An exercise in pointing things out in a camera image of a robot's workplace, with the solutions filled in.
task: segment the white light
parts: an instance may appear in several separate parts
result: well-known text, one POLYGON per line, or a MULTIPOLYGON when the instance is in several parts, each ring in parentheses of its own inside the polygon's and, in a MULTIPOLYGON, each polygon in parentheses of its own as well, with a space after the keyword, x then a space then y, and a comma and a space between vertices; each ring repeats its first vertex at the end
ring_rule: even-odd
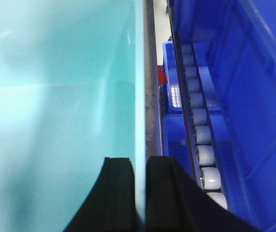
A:
POLYGON ((180 89, 178 85, 171 86, 171 98, 172 98, 172 105, 174 108, 181 108, 181 96, 180 96, 180 89))

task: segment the blue plastic wall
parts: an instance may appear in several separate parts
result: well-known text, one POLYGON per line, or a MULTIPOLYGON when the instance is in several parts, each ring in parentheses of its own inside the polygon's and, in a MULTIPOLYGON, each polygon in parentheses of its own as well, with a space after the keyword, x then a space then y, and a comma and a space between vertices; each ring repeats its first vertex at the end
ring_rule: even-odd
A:
POLYGON ((207 42, 216 32, 221 0, 174 0, 174 31, 181 43, 207 42))
POLYGON ((168 41, 163 43, 162 45, 163 50, 163 69, 167 76, 167 85, 166 85, 166 94, 168 95, 168 112, 169 114, 181 114, 182 107, 176 107, 173 105, 173 96, 172 96, 172 88, 178 89, 178 79, 177 79, 177 70, 176 70, 176 63, 175 63, 175 56, 174 56, 174 48, 173 42, 168 41))
POLYGON ((276 1, 223 2, 209 70, 258 226, 276 232, 276 1))
POLYGON ((162 119, 163 153, 175 157, 192 176, 189 148, 182 115, 166 115, 162 119))

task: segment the red object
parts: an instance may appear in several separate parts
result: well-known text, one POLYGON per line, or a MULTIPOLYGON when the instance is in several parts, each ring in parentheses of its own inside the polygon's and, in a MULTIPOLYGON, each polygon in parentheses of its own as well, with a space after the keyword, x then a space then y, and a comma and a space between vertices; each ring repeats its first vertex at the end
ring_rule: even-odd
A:
POLYGON ((157 72, 158 72, 158 82, 159 82, 159 85, 161 85, 161 84, 167 84, 168 81, 167 81, 166 74, 163 72, 163 70, 159 66, 157 66, 157 72))

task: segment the metal edge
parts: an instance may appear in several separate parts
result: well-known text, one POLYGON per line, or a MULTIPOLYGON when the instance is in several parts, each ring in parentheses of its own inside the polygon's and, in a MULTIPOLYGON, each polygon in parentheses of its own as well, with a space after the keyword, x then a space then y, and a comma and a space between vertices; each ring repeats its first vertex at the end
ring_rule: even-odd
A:
POLYGON ((182 62, 181 48, 180 48, 177 31, 174 31, 173 29, 173 18, 172 18, 173 8, 169 7, 168 12, 169 12, 169 19, 170 19, 170 27, 171 27, 172 37, 173 37, 174 55, 175 55, 175 62, 176 62, 176 69, 177 69, 177 77, 179 81, 186 136, 187 136, 187 140, 189 141, 188 146, 189 146, 189 155, 191 158, 191 165, 193 169, 193 179, 195 179, 197 182, 197 185, 203 189, 200 166, 199 166, 199 161, 198 161, 198 156, 196 151, 196 142, 194 139, 193 124, 191 121, 189 101, 187 97, 187 89, 186 89, 186 83, 185 83, 185 77, 184 77, 185 74, 183 72, 184 67, 182 62))
POLYGON ((163 154, 153 0, 144 0, 146 159, 163 154))

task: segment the blue bin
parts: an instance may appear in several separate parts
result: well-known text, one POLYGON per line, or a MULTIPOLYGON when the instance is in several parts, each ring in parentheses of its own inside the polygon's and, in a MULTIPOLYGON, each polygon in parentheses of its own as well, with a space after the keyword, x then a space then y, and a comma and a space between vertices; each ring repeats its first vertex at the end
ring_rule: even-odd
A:
POLYGON ((207 42, 216 32, 221 0, 174 0, 174 31, 181 43, 207 42))
POLYGON ((276 1, 221 2, 208 66, 257 226, 276 232, 276 1))
POLYGON ((182 115, 166 115, 162 120, 163 153, 175 157, 192 176, 189 149, 182 115))
POLYGON ((179 85, 177 79, 177 71, 175 64, 173 42, 163 43, 163 69, 167 76, 168 84, 166 86, 166 94, 168 96, 168 113, 181 114, 182 104, 179 94, 179 85))

